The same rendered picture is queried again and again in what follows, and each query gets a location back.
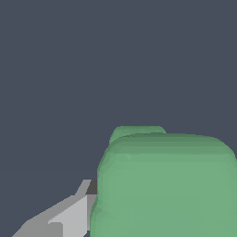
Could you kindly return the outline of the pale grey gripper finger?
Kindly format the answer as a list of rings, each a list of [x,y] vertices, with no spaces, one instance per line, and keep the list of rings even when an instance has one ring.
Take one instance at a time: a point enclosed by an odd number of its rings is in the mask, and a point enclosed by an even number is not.
[[[12,237],[84,237],[96,196],[97,180],[83,180],[75,194],[27,220]]]

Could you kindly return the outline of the green rounded block object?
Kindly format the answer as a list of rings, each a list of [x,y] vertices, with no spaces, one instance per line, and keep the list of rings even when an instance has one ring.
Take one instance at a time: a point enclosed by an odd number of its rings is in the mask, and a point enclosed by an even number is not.
[[[237,237],[237,158],[221,140],[119,126],[97,169],[90,237]]]

